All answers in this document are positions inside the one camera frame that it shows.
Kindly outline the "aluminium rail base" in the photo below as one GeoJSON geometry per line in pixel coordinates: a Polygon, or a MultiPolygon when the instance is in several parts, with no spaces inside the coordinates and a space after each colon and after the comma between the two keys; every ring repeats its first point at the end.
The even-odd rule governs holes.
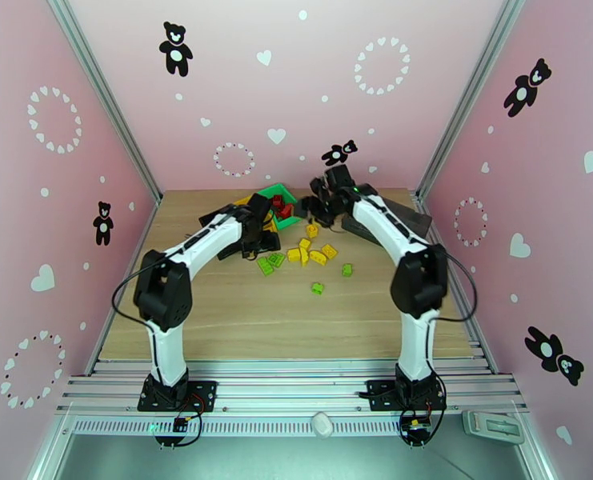
{"type": "MultiPolygon", "coordinates": [[[[71,376],[57,400],[59,411],[128,415],[136,411],[147,372],[143,361],[100,361],[85,377],[71,376]]],[[[216,381],[215,416],[366,414],[358,393],[371,379],[392,379],[391,360],[192,361],[193,380],[216,381]]],[[[482,358],[439,359],[447,411],[526,412],[515,379],[495,374],[482,358]]]]}

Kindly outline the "dark compartment organizer tray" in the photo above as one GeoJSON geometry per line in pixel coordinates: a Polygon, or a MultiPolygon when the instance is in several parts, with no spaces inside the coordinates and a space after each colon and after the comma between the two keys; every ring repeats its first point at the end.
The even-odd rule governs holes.
{"type": "MultiPolygon", "coordinates": [[[[389,198],[383,197],[383,201],[390,211],[403,222],[410,230],[421,238],[427,236],[427,232],[432,223],[432,217],[427,214],[420,214],[414,208],[405,206],[402,203],[396,202],[389,198]]],[[[342,221],[341,227],[346,232],[354,234],[364,240],[380,245],[378,239],[361,223],[356,221],[349,214],[346,214],[342,221]]]]}

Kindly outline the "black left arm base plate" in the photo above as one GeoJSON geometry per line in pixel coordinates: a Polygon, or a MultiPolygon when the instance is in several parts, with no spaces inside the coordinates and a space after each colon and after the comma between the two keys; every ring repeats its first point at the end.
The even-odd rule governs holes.
{"type": "Polygon", "coordinates": [[[156,413],[203,413],[214,409],[218,383],[214,381],[181,381],[165,386],[147,377],[138,398],[137,410],[156,413]]]}

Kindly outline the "black plastic bin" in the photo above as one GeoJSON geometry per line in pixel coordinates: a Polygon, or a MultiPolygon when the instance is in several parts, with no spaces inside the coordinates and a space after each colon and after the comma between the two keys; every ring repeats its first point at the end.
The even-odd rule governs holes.
{"type": "Polygon", "coordinates": [[[217,259],[222,261],[235,254],[241,255],[241,242],[244,241],[243,239],[247,234],[247,224],[254,220],[255,216],[250,212],[249,207],[246,205],[236,206],[233,203],[228,203],[217,210],[201,216],[198,219],[201,227],[206,227],[211,224],[218,214],[233,216],[237,221],[242,223],[242,237],[237,242],[231,243],[216,254],[217,259]]]}

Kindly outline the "grey plastic clip holder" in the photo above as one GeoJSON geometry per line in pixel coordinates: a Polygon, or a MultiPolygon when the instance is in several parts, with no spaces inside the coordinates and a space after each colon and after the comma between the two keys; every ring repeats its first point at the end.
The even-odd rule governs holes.
{"type": "Polygon", "coordinates": [[[464,432],[470,436],[515,446],[525,442],[520,423],[507,415],[468,410],[462,412],[462,420],[464,432]]]}

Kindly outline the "slotted metal strip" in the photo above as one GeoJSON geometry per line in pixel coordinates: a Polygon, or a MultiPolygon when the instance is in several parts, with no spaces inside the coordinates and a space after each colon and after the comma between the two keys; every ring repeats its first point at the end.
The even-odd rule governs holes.
{"type": "MultiPolygon", "coordinates": [[[[399,434],[399,416],[363,415],[330,417],[334,423],[331,437],[385,437],[399,434]]],[[[197,434],[218,438],[309,438],[315,437],[311,429],[311,418],[295,417],[216,417],[207,415],[201,422],[188,422],[186,434],[172,431],[173,418],[155,417],[93,417],[78,416],[69,431],[73,434],[144,436],[179,438],[184,441],[197,434]]]]}

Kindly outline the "aluminium frame post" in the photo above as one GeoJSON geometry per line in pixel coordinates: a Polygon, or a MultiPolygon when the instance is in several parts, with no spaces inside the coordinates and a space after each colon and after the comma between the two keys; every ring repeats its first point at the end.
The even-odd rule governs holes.
{"type": "Polygon", "coordinates": [[[471,76],[415,190],[415,198],[420,204],[425,203],[430,195],[431,189],[438,179],[471,111],[475,107],[476,100],[494,69],[496,60],[502,53],[503,47],[526,1],[503,0],[471,76]]]}
{"type": "Polygon", "coordinates": [[[94,88],[94,92],[102,108],[106,111],[106,115],[122,142],[134,168],[149,190],[154,204],[158,206],[162,201],[163,193],[154,179],[150,167],[136,142],[98,60],[94,56],[90,43],[86,39],[86,35],[75,16],[69,0],[46,0],[46,2],[60,25],[88,81],[94,88]]]}

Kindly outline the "green plastic bin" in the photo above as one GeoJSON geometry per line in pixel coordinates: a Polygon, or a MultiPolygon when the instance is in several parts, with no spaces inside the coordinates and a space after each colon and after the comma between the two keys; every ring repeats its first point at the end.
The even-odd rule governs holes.
{"type": "MultiPolygon", "coordinates": [[[[257,193],[269,199],[272,199],[274,196],[280,196],[285,205],[291,204],[292,206],[295,206],[298,201],[282,183],[275,183],[274,185],[257,190],[257,193]]],[[[294,212],[291,212],[289,216],[284,218],[277,210],[272,211],[272,222],[275,224],[277,230],[284,230],[288,226],[294,225],[299,221],[300,218],[295,216],[294,212]]]]}

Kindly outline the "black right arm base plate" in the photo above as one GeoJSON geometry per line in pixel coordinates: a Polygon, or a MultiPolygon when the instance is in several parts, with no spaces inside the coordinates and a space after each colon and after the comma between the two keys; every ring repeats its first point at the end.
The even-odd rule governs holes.
{"type": "Polygon", "coordinates": [[[441,382],[434,377],[422,381],[370,380],[367,391],[360,396],[369,402],[371,411],[444,411],[446,393],[441,382]]]}

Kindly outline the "white round plastic knob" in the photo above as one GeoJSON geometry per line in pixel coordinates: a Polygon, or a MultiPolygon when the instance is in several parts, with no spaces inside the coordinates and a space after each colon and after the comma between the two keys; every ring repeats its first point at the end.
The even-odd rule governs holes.
{"type": "Polygon", "coordinates": [[[334,433],[334,423],[324,412],[318,412],[311,418],[311,429],[318,438],[329,438],[334,433]]]}

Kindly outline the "black teddy bear sticker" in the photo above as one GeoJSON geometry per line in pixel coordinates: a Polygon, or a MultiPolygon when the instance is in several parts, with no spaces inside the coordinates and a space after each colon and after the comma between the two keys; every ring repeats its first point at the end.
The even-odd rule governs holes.
{"type": "Polygon", "coordinates": [[[561,354],[557,358],[557,365],[561,374],[569,381],[572,386],[577,386],[585,371],[584,364],[575,358],[561,354]]]}

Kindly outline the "yellow plastic bin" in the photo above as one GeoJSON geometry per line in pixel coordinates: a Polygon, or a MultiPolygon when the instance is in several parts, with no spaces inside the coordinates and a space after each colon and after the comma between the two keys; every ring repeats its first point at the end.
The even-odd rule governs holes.
{"type": "MultiPolygon", "coordinates": [[[[246,196],[245,198],[241,198],[237,201],[234,201],[233,204],[236,206],[246,205],[250,201],[251,197],[252,194],[246,196]]],[[[263,229],[278,233],[278,227],[276,225],[276,222],[274,221],[274,213],[272,209],[268,210],[266,217],[264,218],[263,229]]]]}

